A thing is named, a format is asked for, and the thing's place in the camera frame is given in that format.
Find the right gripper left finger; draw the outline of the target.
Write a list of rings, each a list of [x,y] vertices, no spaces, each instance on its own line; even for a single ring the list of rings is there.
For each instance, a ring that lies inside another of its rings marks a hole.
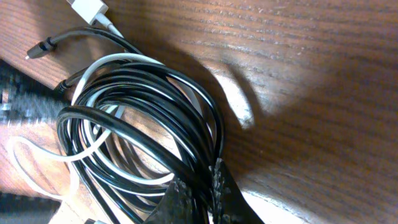
[[[165,195],[144,224],[197,224],[202,215],[192,189],[181,180],[171,181]]]

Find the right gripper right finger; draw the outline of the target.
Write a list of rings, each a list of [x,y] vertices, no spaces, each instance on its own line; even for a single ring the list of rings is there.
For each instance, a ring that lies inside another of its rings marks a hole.
[[[244,199],[224,160],[217,158],[213,171],[213,223],[264,224]]]

